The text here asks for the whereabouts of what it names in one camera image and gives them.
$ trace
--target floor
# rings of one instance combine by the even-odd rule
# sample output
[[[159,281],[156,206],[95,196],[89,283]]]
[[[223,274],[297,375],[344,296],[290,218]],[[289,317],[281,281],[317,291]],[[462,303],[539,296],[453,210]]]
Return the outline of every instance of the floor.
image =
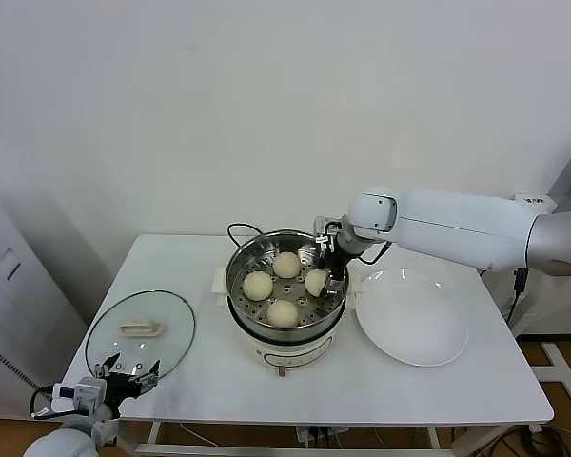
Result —
[[[558,343],[564,358],[571,367],[571,342]],[[539,344],[521,343],[522,351],[531,365],[548,365]],[[571,401],[561,384],[546,383],[542,385],[555,410],[555,418],[551,425],[571,430]],[[0,420],[0,457],[20,456],[35,439],[46,435],[59,427],[58,424],[41,424],[26,421]],[[236,447],[301,447],[296,440],[293,427],[259,427],[259,426],[222,426],[222,425],[187,425],[190,429],[201,433],[221,446]],[[145,441],[150,430],[149,423],[130,423],[130,428]],[[415,428],[377,428],[381,439],[391,448],[428,447],[424,429]],[[451,428],[439,428],[442,447],[450,447]],[[463,428],[455,430],[457,436]],[[381,448],[374,430],[369,427],[356,427],[339,435],[344,448]],[[562,433],[562,439],[571,453],[571,435]],[[161,428],[159,443],[203,445],[203,441],[187,433],[178,424],[166,424]],[[508,438],[507,443],[522,457],[527,454],[521,448],[516,436]],[[119,448],[104,448],[102,457],[122,457],[126,454]],[[493,457],[516,457],[516,454],[504,444],[500,444]]]

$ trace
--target steamed bun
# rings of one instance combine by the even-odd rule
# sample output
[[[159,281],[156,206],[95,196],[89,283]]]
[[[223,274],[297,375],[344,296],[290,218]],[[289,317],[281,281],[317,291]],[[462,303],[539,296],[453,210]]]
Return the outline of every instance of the steamed bun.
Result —
[[[312,269],[306,274],[305,288],[314,297],[319,297],[327,281],[327,269]]]
[[[254,271],[244,279],[244,295],[254,301],[265,300],[273,291],[273,281],[263,271]]]
[[[298,308],[287,300],[277,300],[268,307],[266,319],[275,327],[296,327],[298,325]]]
[[[293,278],[301,270],[301,261],[294,252],[282,252],[273,261],[273,271],[280,278]]]

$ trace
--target glass lid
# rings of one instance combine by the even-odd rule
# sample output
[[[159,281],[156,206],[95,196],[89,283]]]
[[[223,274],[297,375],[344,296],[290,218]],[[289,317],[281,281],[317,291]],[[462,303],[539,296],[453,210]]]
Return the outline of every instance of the glass lid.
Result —
[[[144,374],[161,361],[159,378],[187,354],[194,336],[194,314],[188,302],[164,290],[138,292],[109,309],[95,324],[85,348],[87,367],[120,354],[113,371]]]

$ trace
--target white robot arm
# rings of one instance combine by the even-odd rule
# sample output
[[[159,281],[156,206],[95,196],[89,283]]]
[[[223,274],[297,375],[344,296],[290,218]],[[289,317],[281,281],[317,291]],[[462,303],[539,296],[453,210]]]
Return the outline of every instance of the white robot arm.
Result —
[[[83,378],[74,388],[41,387],[31,397],[30,413],[36,420],[63,418],[61,428],[39,438],[28,447],[24,457],[97,457],[102,446],[116,443],[119,406],[127,398],[138,398],[156,387],[159,380],[157,361],[145,374],[129,375],[112,372],[120,354],[114,354],[100,366],[95,365],[93,377]],[[54,413],[46,408],[34,412],[39,393],[52,398],[71,398],[72,411]]]
[[[571,212],[537,215],[497,197],[367,188],[315,231],[332,270],[387,242],[474,268],[571,275]]]

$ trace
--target white table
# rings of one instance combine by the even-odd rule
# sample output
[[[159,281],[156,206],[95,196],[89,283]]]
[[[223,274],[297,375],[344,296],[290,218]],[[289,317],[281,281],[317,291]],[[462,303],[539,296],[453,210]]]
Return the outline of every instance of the white table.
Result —
[[[216,268],[225,265],[234,250],[223,236],[136,239],[94,322],[131,293],[164,289],[188,300],[197,332],[185,359],[158,387],[123,403],[123,418],[352,427],[501,426],[464,435],[458,440],[460,454],[483,446],[504,426],[552,419],[552,408],[533,371],[473,268],[395,247],[374,267],[351,264],[357,264],[362,277],[378,269],[414,268],[455,289],[469,320],[469,342],[454,362],[437,368],[398,362],[367,339],[355,311],[348,309],[329,352],[308,368],[279,378],[240,349],[238,329],[211,293]],[[74,386],[89,376],[84,353],[88,336],[71,362],[65,385]],[[70,407],[64,401],[53,402],[55,410]]]

